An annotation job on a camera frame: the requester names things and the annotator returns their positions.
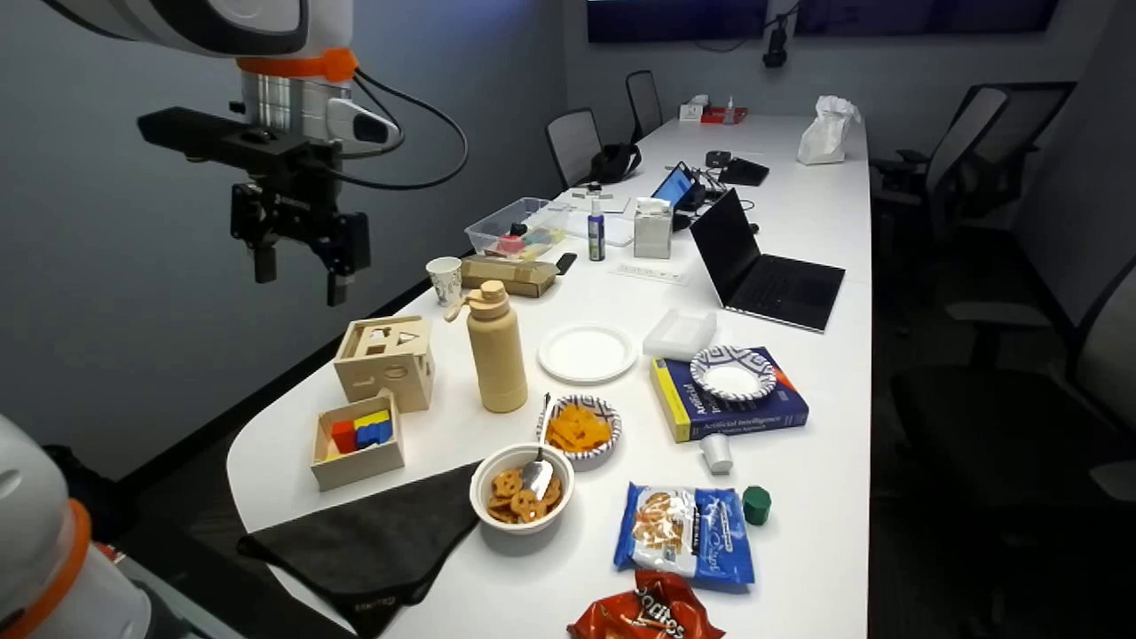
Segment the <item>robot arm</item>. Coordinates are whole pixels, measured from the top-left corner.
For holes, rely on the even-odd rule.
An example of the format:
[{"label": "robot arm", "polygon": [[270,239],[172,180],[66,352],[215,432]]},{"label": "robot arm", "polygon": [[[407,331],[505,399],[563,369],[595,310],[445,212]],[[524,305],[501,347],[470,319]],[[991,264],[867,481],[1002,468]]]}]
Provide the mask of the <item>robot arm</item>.
[{"label": "robot arm", "polygon": [[356,0],[46,0],[63,18],[111,39],[232,57],[243,68],[243,112],[223,119],[197,110],[160,110],[139,119],[143,137],[243,167],[232,235],[256,257],[256,280],[277,276],[272,240],[307,240],[328,267],[328,303],[346,298],[368,267],[362,212],[337,212],[346,156],[391,152],[393,119],[352,103]]}]

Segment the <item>white plate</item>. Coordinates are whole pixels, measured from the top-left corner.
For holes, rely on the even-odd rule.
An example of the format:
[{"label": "white plate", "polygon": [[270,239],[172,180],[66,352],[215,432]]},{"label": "white plate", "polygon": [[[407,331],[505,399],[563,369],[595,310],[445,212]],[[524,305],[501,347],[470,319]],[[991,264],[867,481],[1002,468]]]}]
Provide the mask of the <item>white plate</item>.
[{"label": "white plate", "polygon": [[724,402],[757,402],[778,386],[774,365],[750,347],[707,347],[688,363],[688,371]]},{"label": "white plate", "polygon": [[634,357],[638,347],[628,332],[595,324],[563,326],[541,347],[541,365],[563,383],[607,383]]}]

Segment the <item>laptop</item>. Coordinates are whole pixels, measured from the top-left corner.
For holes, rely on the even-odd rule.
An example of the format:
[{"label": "laptop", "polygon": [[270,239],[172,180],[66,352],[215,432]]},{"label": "laptop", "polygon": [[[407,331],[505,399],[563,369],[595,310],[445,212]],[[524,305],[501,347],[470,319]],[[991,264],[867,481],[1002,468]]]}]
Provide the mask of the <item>laptop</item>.
[{"label": "laptop", "polygon": [[684,163],[672,167],[672,175],[652,189],[652,200],[672,202],[673,232],[688,226],[684,210],[699,210],[707,202],[707,189],[699,186],[695,169]]},{"label": "laptop", "polygon": [[717,289],[717,298],[727,310],[812,331],[828,326],[845,268],[786,257],[762,257],[757,248],[751,226],[735,189],[724,193],[694,223],[694,235]]}]

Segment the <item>blue package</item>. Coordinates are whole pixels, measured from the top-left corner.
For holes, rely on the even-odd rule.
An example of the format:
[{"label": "blue package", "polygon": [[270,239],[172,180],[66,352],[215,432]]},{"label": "blue package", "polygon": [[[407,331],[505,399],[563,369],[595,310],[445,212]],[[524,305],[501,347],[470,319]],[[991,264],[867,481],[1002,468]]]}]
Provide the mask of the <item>blue package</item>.
[{"label": "blue package", "polygon": [[707,590],[750,590],[751,552],[735,489],[628,486],[615,567],[658,567]]}]

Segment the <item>black bag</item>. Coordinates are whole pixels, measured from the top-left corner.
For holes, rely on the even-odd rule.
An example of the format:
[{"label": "black bag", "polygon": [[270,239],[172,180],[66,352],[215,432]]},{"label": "black bag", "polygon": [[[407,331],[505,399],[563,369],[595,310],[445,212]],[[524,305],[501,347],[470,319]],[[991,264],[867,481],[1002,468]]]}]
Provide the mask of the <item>black bag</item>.
[{"label": "black bag", "polygon": [[638,167],[638,145],[605,145],[595,156],[592,156],[592,180],[605,180],[605,186],[612,186],[612,180],[623,180],[623,178],[628,178],[628,175],[634,175],[634,167]]}]

